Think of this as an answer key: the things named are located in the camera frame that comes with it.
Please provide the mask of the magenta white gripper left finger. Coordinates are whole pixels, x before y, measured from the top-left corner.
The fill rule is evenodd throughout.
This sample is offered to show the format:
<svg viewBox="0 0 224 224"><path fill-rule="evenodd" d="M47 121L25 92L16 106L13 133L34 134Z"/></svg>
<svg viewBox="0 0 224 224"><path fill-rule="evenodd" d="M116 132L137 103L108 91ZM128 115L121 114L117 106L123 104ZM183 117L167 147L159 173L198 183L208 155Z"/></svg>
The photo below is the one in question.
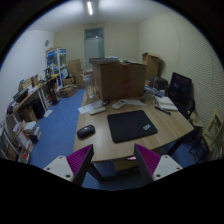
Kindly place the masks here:
<svg viewBox="0 0 224 224"><path fill-rule="evenodd" d="M81 186L93 155L93 145L90 144L67 157L62 155L58 156L44 170Z"/></svg>

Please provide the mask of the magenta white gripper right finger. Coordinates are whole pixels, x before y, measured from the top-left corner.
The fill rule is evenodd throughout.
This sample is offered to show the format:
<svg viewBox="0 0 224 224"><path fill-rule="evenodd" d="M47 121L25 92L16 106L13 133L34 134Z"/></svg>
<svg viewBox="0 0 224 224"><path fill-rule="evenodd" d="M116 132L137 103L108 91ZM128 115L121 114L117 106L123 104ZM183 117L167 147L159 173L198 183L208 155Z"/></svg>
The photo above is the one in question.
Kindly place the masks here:
<svg viewBox="0 0 224 224"><path fill-rule="evenodd" d="M139 144L134 145L134 156L145 183L152 183L182 169L169 155L158 155Z"/></svg>

